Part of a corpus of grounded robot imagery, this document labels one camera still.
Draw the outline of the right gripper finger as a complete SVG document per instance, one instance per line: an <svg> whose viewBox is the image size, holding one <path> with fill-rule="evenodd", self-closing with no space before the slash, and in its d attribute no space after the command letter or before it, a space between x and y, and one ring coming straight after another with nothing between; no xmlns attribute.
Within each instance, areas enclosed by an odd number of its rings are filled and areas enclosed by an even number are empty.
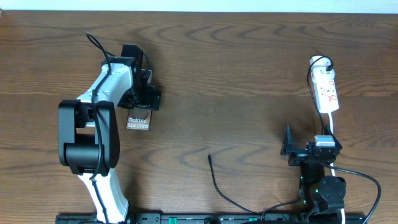
<svg viewBox="0 0 398 224"><path fill-rule="evenodd" d="M343 148L329 126L324 126L324 137L326 137L325 143L323 144L325 147L335 147L337 149Z"/></svg>
<svg viewBox="0 0 398 224"><path fill-rule="evenodd" d="M292 133L290 130L290 126L287 125L285 127L285 136L281 146L280 155L289 156L293 151L294 151L294 144L292 139Z"/></svg>

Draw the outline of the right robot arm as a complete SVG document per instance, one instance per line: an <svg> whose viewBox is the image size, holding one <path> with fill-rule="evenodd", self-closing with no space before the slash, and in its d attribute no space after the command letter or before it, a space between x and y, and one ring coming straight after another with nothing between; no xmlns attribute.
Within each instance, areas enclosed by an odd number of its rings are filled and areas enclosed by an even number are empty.
<svg viewBox="0 0 398 224"><path fill-rule="evenodd" d="M300 167L299 195L306 206L302 213L306 223L346 223L346 181L335 174L325 174L325 168L335 162L341 150L341 144L329 128L304 148L294 146L290 126L285 128L280 155L289 158L289 166Z"/></svg>

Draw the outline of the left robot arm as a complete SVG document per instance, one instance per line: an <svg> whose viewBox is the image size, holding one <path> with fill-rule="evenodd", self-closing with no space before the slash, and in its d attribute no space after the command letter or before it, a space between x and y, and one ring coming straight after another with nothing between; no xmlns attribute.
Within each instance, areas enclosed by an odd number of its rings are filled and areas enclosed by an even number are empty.
<svg viewBox="0 0 398 224"><path fill-rule="evenodd" d="M58 105L58 156L86 186L96 207L95 223L132 223L133 214L118 180L121 145L116 109L157 111L161 92L137 45L120 55L105 53L101 71L83 94Z"/></svg>

